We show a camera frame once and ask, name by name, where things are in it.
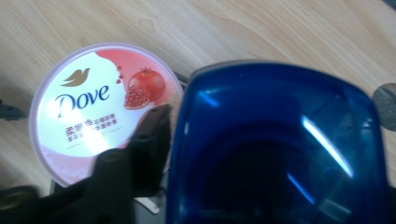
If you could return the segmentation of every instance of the dove logo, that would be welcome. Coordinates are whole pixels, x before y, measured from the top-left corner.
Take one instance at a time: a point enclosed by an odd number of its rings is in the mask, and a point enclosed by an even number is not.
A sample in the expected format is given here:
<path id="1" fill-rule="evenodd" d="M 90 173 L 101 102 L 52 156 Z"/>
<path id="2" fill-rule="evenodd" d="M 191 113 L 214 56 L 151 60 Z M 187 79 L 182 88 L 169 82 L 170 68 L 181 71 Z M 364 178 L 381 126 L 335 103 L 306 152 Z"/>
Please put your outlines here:
<path id="1" fill-rule="evenodd" d="M 61 86 L 65 86 L 65 87 L 79 86 L 87 80 L 89 72 L 90 72 L 90 68 L 86 68 L 84 72 L 82 72 L 81 69 L 78 69 L 70 77 L 65 79 L 64 81 L 67 83 Z"/>
<path id="2" fill-rule="evenodd" d="M 103 86 L 99 90 L 94 92 L 86 92 L 78 97 L 70 94 L 62 94 L 56 97 L 55 101 L 59 102 L 59 114 L 58 118 L 63 117 L 67 113 L 71 112 L 75 108 L 83 109 L 87 105 L 93 105 L 97 100 L 105 101 L 108 99 L 109 94 L 107 93 L 108 86 Z"/>

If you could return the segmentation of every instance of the wooden surface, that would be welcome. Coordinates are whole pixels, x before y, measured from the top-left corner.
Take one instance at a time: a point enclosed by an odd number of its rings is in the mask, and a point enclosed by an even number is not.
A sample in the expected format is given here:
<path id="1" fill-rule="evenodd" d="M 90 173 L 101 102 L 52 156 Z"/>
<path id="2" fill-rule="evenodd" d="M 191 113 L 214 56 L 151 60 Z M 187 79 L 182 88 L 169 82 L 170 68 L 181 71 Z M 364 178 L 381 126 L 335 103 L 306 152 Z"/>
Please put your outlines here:
<path id="1" fill-rule="evenodd" d="M 28 113 L 57 62 L 109 41 L 148 49 L 186 76 L 212 63 L 258 58 L 318 69 L 372 95 L 396 82 L 395 22 L 396 11 L 380 0 L 2 0 L 0 99 Z M 384 131 L 393 186 L 395 136 Z M 49 192 L 28 119 L 0 120 L 0 186 L 25 184 Z"/>

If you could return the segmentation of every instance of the blue translucent plastic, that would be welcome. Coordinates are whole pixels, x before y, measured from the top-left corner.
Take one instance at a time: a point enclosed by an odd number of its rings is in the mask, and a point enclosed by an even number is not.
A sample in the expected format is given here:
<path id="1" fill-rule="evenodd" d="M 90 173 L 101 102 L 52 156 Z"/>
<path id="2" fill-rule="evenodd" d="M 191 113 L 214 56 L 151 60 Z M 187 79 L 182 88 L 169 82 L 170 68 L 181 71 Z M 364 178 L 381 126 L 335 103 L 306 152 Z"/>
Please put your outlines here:
<path id="1" fill-rule="evenodd" d="M 390 223 L 371 100 L 302 67 L 198 70 L 175 133 L 168 224 Z"/>

